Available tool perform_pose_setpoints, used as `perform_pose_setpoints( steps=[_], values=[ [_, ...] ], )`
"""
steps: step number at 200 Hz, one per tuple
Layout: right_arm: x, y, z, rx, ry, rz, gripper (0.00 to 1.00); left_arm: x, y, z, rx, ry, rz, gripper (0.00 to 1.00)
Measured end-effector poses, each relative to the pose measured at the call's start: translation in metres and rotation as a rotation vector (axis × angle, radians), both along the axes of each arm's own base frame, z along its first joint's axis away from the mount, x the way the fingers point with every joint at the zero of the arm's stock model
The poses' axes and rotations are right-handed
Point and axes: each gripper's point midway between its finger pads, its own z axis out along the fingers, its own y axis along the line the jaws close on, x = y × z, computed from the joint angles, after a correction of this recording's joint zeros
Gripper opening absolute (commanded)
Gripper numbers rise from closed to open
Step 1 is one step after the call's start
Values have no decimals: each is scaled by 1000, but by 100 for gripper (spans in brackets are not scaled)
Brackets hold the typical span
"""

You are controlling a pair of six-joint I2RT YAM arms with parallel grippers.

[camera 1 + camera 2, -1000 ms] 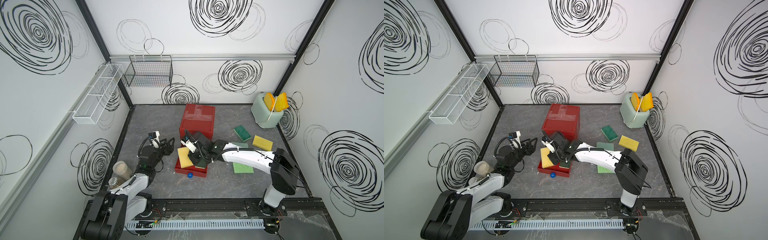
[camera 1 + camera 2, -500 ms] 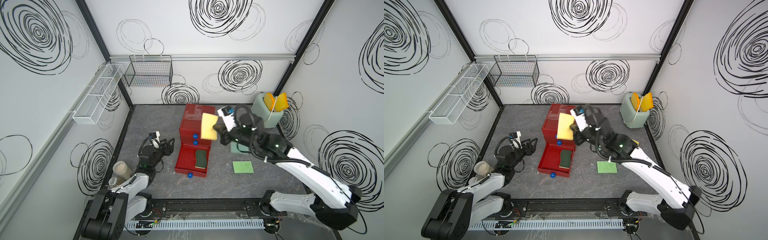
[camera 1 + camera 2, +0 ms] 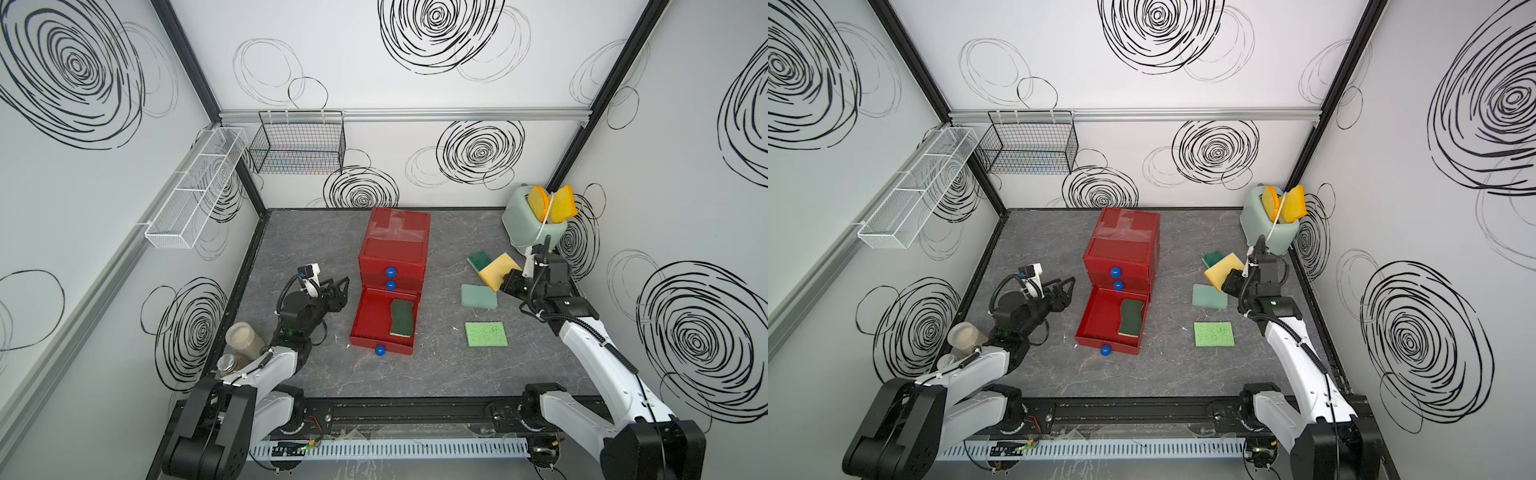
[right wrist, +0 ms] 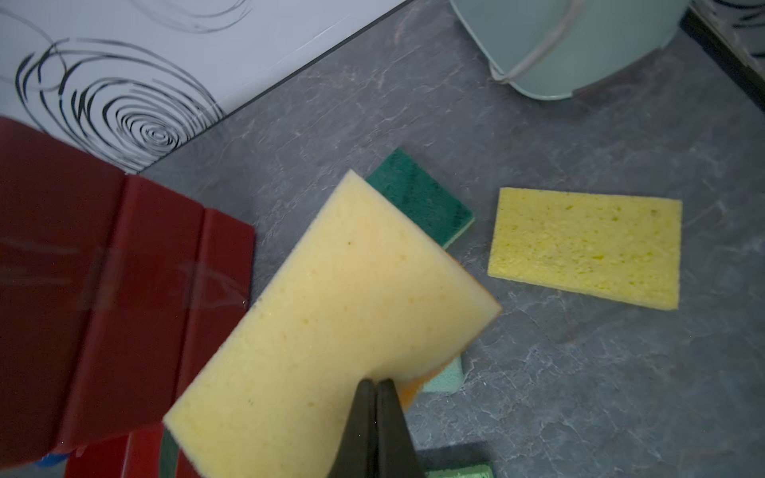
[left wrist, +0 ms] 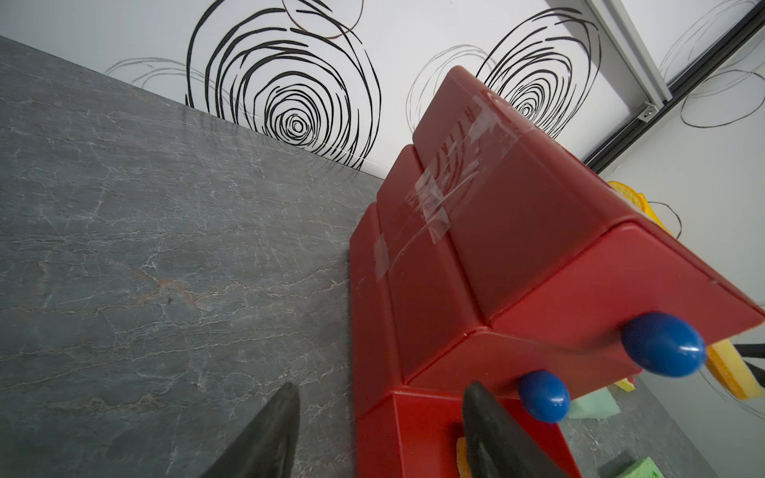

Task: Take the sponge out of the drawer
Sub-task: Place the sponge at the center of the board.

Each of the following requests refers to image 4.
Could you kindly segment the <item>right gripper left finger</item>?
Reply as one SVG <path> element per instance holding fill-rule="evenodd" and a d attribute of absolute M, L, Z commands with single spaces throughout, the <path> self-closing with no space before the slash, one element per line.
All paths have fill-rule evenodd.
<path fill-rule="evenodd" d="M 377 474 L 377 390 L 371 380 L 357 386 L 330 478 L 373 478 Z"/>

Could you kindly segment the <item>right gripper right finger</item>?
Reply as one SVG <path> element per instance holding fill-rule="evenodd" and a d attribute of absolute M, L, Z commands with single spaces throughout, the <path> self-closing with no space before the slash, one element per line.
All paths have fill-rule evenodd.
<path fill-rule="evenodd" d="M 380 478 L 424 478 L 402 405 L 392 380 L 380 382 L 376 402 L 376 476 Z"/>

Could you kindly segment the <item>dark green scouring pad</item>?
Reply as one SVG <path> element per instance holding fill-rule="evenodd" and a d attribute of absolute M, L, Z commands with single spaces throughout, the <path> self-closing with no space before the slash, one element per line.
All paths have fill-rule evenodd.
<path fill-rule="evenodd" d="M 491 462 L 491 453 L 485 442 L 420 449 L 416 455 L 420 465 L 427 472 L 460 469 Z"/>

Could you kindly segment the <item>light green sponge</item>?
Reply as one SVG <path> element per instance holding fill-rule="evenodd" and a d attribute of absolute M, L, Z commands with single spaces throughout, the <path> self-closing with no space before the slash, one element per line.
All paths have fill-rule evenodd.
<path fill-rule="evenodd" d="M 456 468 L 430 470 L 426 478 L 494 478 L 492 468 L 488 464 L 475 464 Z"/>

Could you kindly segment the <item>mint green foam sponge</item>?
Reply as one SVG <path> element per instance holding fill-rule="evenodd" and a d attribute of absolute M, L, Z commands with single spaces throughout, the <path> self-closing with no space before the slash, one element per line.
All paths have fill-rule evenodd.
<path fill-rule="evenodd" d="M 462 357 L 455 358 L 437 376 L 422 387 L 426 394 L 454 394 L 465 381 Z"/>

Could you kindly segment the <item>pale yellow orange-backed sponge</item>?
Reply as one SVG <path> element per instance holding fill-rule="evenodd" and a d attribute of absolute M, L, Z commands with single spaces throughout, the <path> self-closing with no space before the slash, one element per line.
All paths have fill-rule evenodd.
<path fill-rule="evenodd" d="M 411 402 L 500 313 L 349 171 L 163 421 L 203 477 L 324 477 L 361 380 Z"/>

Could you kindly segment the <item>red drawer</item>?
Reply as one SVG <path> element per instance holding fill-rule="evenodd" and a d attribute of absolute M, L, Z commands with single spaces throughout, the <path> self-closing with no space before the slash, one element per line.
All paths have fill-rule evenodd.
<path fill-rule="evenodd" d="M 159 423 L 75 450 L 69 456 L 65 477 L 199 478 L 200 475 L 171 433 Z"/>

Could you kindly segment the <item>green scouring sponge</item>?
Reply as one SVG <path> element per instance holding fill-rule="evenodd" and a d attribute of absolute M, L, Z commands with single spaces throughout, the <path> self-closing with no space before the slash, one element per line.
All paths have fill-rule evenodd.
<path fill-rule="evenodd" d="M 367 181 L 444 249 L 474 223 L 472 211 L 403 149 L 395 149 Z"/>

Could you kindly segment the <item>red drawer cabinet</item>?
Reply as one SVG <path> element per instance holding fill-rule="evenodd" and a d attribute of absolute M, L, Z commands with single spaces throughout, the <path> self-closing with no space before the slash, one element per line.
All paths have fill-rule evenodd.
<path fill-rule="evenodd" d="M 1 122 L 1 464 L 158 424 L 249 305 L 254 228 Z"/>

